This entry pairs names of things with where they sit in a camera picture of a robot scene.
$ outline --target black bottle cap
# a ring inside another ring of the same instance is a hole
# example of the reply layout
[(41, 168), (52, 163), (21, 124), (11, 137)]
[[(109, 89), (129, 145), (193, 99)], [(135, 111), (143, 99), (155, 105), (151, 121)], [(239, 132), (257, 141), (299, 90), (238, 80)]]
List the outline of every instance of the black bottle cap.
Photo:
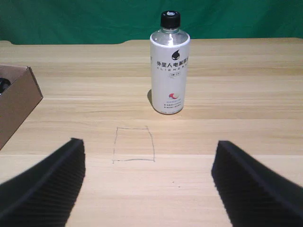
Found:
[(172, 29), (180, 27), (181, 16), (179, 12), (169, 10), (161, 13), (161, 27)]
[(10, 81), (5, 78), (0, 78), (0, 94), (10, 86)]

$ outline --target clear bottle neck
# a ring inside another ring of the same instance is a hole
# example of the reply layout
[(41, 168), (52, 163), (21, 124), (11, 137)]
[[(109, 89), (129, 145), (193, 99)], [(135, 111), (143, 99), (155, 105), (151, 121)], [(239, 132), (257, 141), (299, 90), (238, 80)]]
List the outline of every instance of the clear bottle neck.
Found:
[(179, 28), (161, 28), (161, 32), (163, 33), (167, 33), (167, 34), (173, 34), (173, 33), (177, 33), (179, 31)]

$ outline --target ribbed black rubber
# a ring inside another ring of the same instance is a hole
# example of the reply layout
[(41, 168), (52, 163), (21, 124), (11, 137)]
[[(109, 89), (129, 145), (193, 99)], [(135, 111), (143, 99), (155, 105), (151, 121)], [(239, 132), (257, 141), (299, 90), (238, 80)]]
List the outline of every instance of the ribbed black rubber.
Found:
[(71, 139), (0, 185), (0, 227), (65, 226), (84, 176), (83, 141)]
[(303, 227), (303, 188), (229, 141), (219, 141), (212, 176), (234, 227)]

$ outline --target black drop logo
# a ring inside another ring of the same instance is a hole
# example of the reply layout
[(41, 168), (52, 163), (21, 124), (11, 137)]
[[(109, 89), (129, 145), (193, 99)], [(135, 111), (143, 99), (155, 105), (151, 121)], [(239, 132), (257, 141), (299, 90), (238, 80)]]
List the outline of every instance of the black drop logo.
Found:
[(172, 56), (171, 56), (171, 58), (172, 58), (173, 60), (178, 60), (179, 57), (180, 57), (179, 50), (177, 50), (176, 52), (174, 52), (174, 53), (172, 54)]

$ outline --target bottle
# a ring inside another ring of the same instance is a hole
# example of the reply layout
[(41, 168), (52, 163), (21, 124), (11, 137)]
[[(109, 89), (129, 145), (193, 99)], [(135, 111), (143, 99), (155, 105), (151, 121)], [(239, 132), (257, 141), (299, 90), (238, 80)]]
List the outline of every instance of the bottle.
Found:
[(189, 55), (189, 35), (180, 30), (180, 13), (161, 13), (161, 29), (150, 36), (151, 96), (159, 113), (183, 109)]

